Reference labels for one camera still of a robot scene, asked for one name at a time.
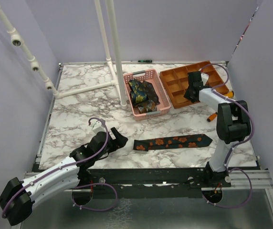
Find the brown compartment tray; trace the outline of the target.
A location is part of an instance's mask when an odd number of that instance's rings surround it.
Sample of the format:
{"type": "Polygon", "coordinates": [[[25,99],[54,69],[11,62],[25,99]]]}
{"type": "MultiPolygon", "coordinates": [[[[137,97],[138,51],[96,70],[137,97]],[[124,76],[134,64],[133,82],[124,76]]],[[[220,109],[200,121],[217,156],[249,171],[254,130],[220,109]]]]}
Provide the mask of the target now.
{"type": "MultiPolygon", "coordinates": [[[[188,73],[197,71],[209,63],[210,61],[197,62],[160,72],[160,79],[175,109],[192,104],[190,100],[184,97],[189,86],[188,73]]],[[[207,86],[214,87],[223,83],[219,73],[212,65],[206,67],[203,72],[209,75],[207,86]]]]}

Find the pink perforated plastic basket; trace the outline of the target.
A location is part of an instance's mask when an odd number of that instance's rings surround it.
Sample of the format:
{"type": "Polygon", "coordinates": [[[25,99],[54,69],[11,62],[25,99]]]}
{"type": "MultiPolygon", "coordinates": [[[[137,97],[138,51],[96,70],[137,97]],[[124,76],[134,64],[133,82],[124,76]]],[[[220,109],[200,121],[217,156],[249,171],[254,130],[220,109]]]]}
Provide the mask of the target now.
{"type": "Polygon", "coordinates": [[[136,121],[169,112],[171,105],[155,69],[124,74],[124,83],[136,121]]]}

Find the black orange floral tie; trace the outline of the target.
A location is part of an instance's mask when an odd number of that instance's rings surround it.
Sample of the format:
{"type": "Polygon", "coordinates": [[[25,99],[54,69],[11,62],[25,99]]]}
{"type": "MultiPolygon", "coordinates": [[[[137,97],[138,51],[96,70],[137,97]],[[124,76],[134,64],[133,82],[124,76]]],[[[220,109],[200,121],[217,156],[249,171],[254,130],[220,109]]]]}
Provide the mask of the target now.
{"type": "Polygon", "coordinates": [[[212,139],[205,134],[181,135],[134,140],[133,149],[138,151],[149,151],[177,148],[201,148],[208,147],[211,143],[212,139]]]}

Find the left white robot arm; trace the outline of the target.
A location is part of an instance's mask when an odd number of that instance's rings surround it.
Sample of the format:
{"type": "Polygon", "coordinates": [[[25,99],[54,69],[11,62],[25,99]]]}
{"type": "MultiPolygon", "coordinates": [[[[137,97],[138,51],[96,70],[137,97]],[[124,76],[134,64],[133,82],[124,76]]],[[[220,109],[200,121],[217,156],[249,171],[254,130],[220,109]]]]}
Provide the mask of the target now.
{"type": "Polygon", "coordinates": [[[90,142],[76,148],[57,165],[24,180],[11,179],[0,195],[2,217],[16,226],[47,199],[67,189],[92,188],[96,185],[88,168],[103,155],[123,148],[128,138],[111,128],[113,135],[99,131],[90,142]]]}

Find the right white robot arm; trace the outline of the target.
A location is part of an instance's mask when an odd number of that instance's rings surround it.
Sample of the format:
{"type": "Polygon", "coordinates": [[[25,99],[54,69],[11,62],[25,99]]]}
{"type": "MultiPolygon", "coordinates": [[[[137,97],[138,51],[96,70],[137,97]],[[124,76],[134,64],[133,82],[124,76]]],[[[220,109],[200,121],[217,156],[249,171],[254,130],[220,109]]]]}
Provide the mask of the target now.
{"type": "Polygon", "coordinates": [[[211,170],[203,174],[204,183],[213,187],[221,179],[218,172],[227,169],[233,149],[251,135],[252,127],[246,101],[236,101],[220,94],[205,84],[207,80],[205,73],[189,72],[184,97],[192,103],[205,103],[217,112],[216,131],[219,141],[209,161],[211,170]]]}

